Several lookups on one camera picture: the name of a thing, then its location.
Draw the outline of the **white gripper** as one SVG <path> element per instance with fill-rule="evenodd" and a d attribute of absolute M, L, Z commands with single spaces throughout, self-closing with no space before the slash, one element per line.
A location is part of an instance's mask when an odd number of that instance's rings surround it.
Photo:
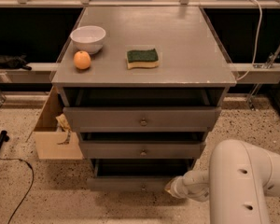
<path fill-rule="evenodd" d="M 188 191 L 183 183 L 183 177 L 178 176 L 165 185 L 164 190 L 173 197 L 183 199 L 187 197 Z"/>

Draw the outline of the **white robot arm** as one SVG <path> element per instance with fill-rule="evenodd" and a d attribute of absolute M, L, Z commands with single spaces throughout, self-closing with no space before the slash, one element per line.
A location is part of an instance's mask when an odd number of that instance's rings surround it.
<path fill-rule="evenodd" d="M 271 224 L 265 198 L 280 197 L 280 155 L 225 140 L 214 148 L 208 170 L 177 176 L 165 190 L 176 198 L 208 201 L 210 224 Z"/>

